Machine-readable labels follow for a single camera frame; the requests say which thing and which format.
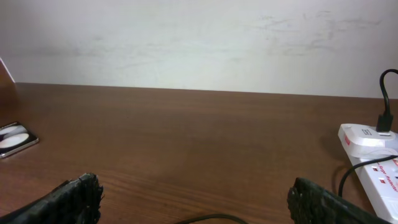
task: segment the white power strip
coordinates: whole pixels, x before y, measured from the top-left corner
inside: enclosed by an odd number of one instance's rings
[[[348,157],[353,165],[370,160]],[[398,224],[398,160],[366,165],[355,171],[376,215]]]
[[[338,133],[353,165],[397,154],[396,134],[379,134],[373,127],[360,124],[342,124]],[[359,167],[356,173],[376,215],[398,224],[398,158]]]

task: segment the cd case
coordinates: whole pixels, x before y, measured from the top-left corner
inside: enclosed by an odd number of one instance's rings
[[[39,139],[20,122],[0,127],[0,157],[4,158],[38,143]]]

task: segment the white wall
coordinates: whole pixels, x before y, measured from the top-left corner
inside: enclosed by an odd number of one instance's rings
[[[396,0],[3,0],[16,82],[380,97]],[[398,98],[398,76],[386,78]]]

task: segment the white plug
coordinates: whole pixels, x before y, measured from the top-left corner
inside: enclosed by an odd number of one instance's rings
[[[365,159],[398,156],[397,134],[392,131],[378,133],[375,127],[342,124],[338,137],[349,156]]]

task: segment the wooden desk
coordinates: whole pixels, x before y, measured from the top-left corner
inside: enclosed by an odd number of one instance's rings
[[[175,223],[213,212],[293,223],[296,177],[336,190],[341,123],[376,124],[380,99],[17,84],[1,108],[41,142],[0,161],[0,215],[85,172],[104,185],[100,223]],[[392,102],[394,113],[398,104]],[[344,196],[373,212],[356,175]],[[229,223],[217,220],[208,223]]]

